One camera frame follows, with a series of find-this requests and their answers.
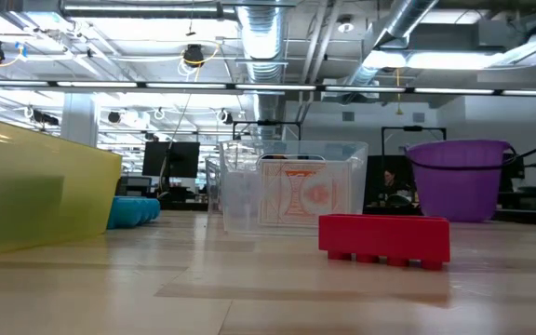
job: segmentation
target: clear plastic bin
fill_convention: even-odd
[[[225,230],[316,235],[320,215],[362,213],[367,168],[363,142],[222,142]]]

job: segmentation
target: purple bucket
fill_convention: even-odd
[[[440,141],[408,149],[413,162],[435,167],[494,167],[503,162],[505,141]],[[424,215],[450,221],[482,222],[495,213],[500,169],[440,170],[413,164]]]

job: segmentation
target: pillar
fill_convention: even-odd
[[[61,137],[97,147],[101,111],[94,96],[87,93],[65,93],[61,119]]]

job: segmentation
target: wooden floor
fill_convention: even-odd
[[[145,227],[0,255],[0,335],[536,335],[536,226],[455,224],[442,273],[329,261],[311,237]]]

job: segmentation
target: air vent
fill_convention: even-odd
[[[425,122],[425,113],[413,113],[413,122],[414,123],[424,123]]]
[[[355,112],[342,112],[342,122],[354,122]]]

